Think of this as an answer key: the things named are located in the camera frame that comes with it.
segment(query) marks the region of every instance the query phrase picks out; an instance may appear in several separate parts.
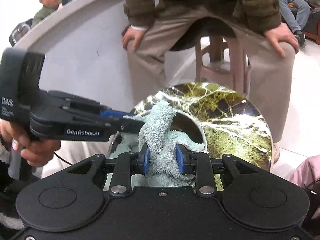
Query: man in green jacket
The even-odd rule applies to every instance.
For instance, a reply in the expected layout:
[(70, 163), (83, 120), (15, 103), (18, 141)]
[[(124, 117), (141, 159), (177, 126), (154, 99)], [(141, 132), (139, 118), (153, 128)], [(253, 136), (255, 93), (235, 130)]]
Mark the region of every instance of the man in green jacket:
[(287, 117), (298, 41), (281, 23), (279, 0), (125, 0), (131, 26), (123, 36), (134, 102), (168, 85), (164, 54), (198, 19), (231, 26), (252, 67), (249, 99), (265, 117), (275, 143)]
[(43, 7), (34, 16), (34, 18), (32, 20), (31, 28), (33, 28), (35, 25), (37, 25), (43, 19), (48, 17), (54, 11), (58, 10), (58, 8), (62, 8), (61, 0), (39, 0), (39, 1), (40, 1), (40, 3), (43, 4)]
[[(289, 28), (295, 34), (298, 39), (299, 45), (304, 48), (307, 44), (306, 37), (302, 32), (305, 27), (309, 15), (310, 6), (305, 0), (279, 0), (280, 1), (280, 13), (287, 22)], [(293, 3), (297, 9), (297, 17), (295, 18), (292, 11), (289, 8), (289, 3)]]

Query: curved counter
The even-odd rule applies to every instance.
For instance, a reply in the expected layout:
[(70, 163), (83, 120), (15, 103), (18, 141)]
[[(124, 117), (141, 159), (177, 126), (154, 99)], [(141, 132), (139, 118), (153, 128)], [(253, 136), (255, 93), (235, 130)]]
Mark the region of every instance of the curved counter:
[[(121, 43), (121, 32), (128, 25), (123, 3), (124, 0), (73, 0), (19, 40), (15, 47), (46, 55), (41, 89), (91, 98), (121, 111), (134, 107)], [(168, 53), (168, 80), (193, 51)]]

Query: screw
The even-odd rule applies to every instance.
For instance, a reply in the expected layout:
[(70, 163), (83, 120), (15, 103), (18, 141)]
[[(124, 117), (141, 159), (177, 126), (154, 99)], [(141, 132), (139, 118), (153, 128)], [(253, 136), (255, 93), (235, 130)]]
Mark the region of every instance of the screw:
[(214, 193), (214, 188), (210, 186), (203, 186), (199, 189), (202, 194), (212, 194)]
[(111, 192), (115, 193), (115, 194), (122, 194), (124, 192), (127, 191), (127, 188), (125, 186), (122, 186), (122, 185), (116, 185), (116, 186), (113, 186), (111, 188)]

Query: white floor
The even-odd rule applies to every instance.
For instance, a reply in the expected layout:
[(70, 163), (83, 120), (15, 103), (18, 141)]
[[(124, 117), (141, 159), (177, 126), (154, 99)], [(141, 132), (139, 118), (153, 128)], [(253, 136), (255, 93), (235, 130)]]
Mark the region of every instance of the white floor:
[[(202, 38), (202, 46), (209, 43)], [(229, 52), (225, 50), (225, 60)], [(204, 63), (209, 57), (204, 56)], [(195, 79), (195, 54), (185, 63), (186, 72), (180, 83)], [(292, 75), (292, 89), (288, 117), (283, 138), (279, 142), (280, 159), (274, 165), (273, 173), (287, 177), (307, 157), (320, 154), (320, 46), (308, 41), (307, 46), (297, 54)]]

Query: round table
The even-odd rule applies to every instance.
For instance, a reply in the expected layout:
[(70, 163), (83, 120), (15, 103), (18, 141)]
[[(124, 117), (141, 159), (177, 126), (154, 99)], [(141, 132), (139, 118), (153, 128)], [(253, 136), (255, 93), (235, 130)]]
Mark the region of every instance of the round table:
[(229, 153), (270, 171), (270, 130), (259, 110), (243, 95), (213, 83), (185, 83), (149, 96), (132, 112), (148, 111), (160, 100), (197, 121), (211, 158)]

